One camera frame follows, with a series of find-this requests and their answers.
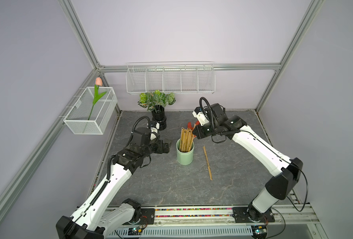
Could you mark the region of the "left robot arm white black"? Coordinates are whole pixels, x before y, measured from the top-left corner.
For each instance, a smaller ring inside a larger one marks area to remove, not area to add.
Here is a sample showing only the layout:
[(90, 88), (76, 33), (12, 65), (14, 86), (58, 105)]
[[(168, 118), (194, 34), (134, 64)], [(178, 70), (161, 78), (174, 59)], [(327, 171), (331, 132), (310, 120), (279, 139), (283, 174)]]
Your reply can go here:
[(169, 153), (171, 142), (159, 140), (150, 145), (127, 147), (109, 159), (109, 169), (105, 179), (96, 190), (69, 217), (62, 216), (56, 224), (60, 239), (104, 239), (121, 225), (137, 222), (141, 205), (131, 199), (109, 214), (105, 214), (110, 202), (123, 184), (134, 174), (137, 168), (145, 167), (144, 158), (151, 154)]

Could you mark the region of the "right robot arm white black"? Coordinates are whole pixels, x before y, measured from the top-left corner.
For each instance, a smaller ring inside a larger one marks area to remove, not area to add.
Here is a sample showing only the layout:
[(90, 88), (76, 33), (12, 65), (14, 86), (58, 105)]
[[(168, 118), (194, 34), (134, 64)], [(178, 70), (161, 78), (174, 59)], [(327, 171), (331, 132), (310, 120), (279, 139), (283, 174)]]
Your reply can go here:
[(252, 222), (261, 221), (265, 213), (278, 201), (284, 200), (298, 183), (303, 163), (290, 159), (259, 137), (239, 116), (209, 119), (204, 113), (192, 113), (199, 121), (193, 130), (198, 139), (217, 134), (225, 135), (256, 157), (270, 172), (272, 178), (249, 204), (245, 215)]

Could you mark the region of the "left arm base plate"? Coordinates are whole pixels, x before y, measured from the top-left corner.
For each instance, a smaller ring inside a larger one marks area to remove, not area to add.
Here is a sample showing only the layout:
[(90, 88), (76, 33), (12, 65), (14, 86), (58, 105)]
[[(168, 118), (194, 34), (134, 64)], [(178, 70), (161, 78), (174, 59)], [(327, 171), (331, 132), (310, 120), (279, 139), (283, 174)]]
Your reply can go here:
[(153, 225), (155, 221), (155, 209), (154, 208), (142, 208), (139, 216), (135, 216), (130, 222), (124, 223), (124, 225)]

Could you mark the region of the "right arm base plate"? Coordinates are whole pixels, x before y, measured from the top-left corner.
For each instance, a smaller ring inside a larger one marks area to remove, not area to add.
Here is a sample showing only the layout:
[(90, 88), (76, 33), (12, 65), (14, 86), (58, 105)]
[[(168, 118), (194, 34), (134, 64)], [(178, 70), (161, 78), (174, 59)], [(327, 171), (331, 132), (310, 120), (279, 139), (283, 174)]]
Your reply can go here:
[(254, 208), (248, 207), (233, 207), (233, 218), (235, 223), (273, 223), (275, 217), (272, 209), (268, 209), (265, 213), (260, 213)]

